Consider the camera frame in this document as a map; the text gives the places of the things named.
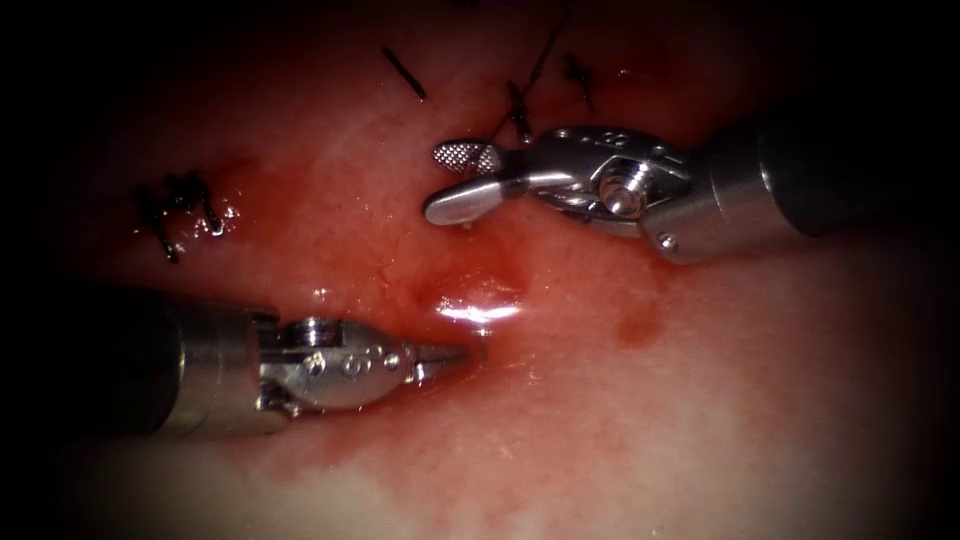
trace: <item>screw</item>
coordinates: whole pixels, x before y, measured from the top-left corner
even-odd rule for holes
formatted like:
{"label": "screw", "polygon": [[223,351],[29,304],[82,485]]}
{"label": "screw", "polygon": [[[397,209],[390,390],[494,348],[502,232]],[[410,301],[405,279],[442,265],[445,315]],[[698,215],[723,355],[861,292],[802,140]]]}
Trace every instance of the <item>screw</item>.
{"label": "screw", "polygon": [[323,359],[323,354],[319,351],[304,359],[304,363],[307,364],[307,369],[311,377],[319,377],[323,373],[323,370],[327,368],[327,362]]}
{"label": "screw", "polygon": [[679,247],[677,244],[677,239],[673,237],[670,233],[660,233],[657,235],[657,244],[660,246],[660,249],[669,253],[673,253]]}
{"label": "screw", "polygon": [[390,371],[396,371],[400,367],[400,355],[397,353],[390,353],[383,359],[383,367],[387,368]]}
{"label": "screw", "polygon": [[364,358],[362,356],[350,355],[343,360],[343,364],[340,365],[340,369],[343,370],[343,374],[347,377],[357,377],[361,373],[366,373],[370,371],[372,363],[369,358]]}

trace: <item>wet tissue surface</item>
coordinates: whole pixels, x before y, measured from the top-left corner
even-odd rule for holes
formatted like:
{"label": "wet tissue surface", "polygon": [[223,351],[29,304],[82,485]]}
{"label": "wet tissue surface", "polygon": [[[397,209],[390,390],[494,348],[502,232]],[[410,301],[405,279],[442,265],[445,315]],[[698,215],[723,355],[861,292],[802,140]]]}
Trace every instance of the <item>wet tissue surface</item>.
{"label": "wet tissue surface", "polygon": [[[559,22],[520,124],[690,147],[823,76],[814,14],[421,4],[198,16],[182,44],[91,91],[96,121],[57,133],[55,195],[27,219],[48,268],[483,354],[271,437],[64,451],[70,519],[153,537],[904,530],[930,436],[926,375],[907,360],[936,352],[922,323],[935,293],[880,269],[937,279],[908,233],[677,267],[534,200],[468,228],[420,215],[458,180],[433,147],[516,120],[508,82],[524,88]],[[496,136],[517,139],[513,121]],[[199,202],[159,210],[171,264],[131,193],[159,200],[188,171],[219,226]]]}

